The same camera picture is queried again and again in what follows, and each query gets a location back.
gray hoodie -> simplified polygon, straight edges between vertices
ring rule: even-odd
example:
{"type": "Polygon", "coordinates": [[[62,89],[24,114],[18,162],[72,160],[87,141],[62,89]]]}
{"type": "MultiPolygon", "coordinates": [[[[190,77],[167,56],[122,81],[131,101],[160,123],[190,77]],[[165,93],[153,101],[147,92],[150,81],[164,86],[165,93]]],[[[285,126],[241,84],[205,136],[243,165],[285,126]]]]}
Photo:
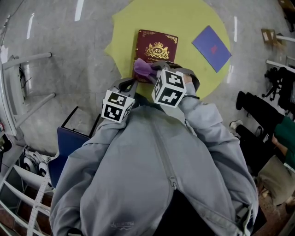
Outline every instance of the gray hoodie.
{"type": "MultiPolygon", "coordinates": [[[[187,94],[195,95],[192,83],[187,94]]],[[[214,104],[186,97],[179,120],[140,106],[122,123],[103,121],[65,164],[50,213],[55,236],[153,235],[173,191],[182,192],[216,235],[250,235],[255,184],[214,104]]]]}

book cover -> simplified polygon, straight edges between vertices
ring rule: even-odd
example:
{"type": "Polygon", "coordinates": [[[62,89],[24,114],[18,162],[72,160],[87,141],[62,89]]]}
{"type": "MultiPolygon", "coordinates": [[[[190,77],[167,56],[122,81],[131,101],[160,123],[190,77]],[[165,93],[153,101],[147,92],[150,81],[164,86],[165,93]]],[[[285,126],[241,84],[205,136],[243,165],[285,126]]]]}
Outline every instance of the book cover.
{"type": "Polygon", "coordinates": [[[229,50],[210,26],[207,26],[192,44],[202,53],[216,73],[231,57],[229,50]]]}
{"type": "MultiPolygon", "coordinates": [[[[159,60],[174,62],[178,37],[141,29],[138,31],[134,61],[141,58],[147,63],[159,60]]],[[[133,78],[142,83],[151,83],[146,77],[133,71],[133,78]]]]}

blue notebook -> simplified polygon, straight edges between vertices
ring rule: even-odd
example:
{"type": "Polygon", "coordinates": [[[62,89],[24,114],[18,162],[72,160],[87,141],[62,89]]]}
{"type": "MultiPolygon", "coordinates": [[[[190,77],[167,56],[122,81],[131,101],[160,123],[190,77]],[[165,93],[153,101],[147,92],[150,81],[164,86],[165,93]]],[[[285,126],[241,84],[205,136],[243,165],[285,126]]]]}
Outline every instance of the blue notebook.
{"type": "Polygon", "coordinates": [[[216,72],[220,71],[231,57],[229,50],[210,26],[207,26],[192,44],[202,53],[216,72]]]}

purple cloth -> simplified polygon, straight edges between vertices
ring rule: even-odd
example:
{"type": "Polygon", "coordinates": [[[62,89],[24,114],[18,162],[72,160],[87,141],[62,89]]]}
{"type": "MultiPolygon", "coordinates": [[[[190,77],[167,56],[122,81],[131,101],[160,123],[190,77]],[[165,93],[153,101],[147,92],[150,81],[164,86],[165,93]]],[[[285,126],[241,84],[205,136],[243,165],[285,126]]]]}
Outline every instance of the purple cloth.
{"type": "Polygon", "coordinates": [[[150,74],[157,74],[157,71],[154,71],[151,68],[151,64],[145,62],[144,60],[142,60],[141,58],[138,58],[135,62],[134,62],[134,66],[133,66],[134,71],[142,76],[148,77],[150,74]]]}
{"type": "Polygon", "coordinates": [[[207,26],[192,44],[202,53],[216,72],[220,71],[231,57],[229,50],[210,26],[207,26]]]}

sneaker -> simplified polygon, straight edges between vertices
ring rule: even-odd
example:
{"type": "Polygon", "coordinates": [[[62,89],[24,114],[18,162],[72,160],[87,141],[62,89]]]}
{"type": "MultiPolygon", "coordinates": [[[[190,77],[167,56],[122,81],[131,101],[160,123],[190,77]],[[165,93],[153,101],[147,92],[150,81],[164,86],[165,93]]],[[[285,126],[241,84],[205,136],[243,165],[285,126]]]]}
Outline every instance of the sneaker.
{"type": "Polygon", "coordinates": [[[230,123],[230,128],[232,128],[235,131],[239,125],[243,125],[243,122],[241,120],[232,121],[230,123]]]}
{"type": "Polygon", "coordinates": [[[243,101],[245,99],[245,96],[246,96],[246,94],[244,92],[242,92],[242,91],[240,91],[238,93],[238,96],[236,98],[236,109],[237,110],[241,110],[242,109],[242,107],[243,107],[243,101]]]}

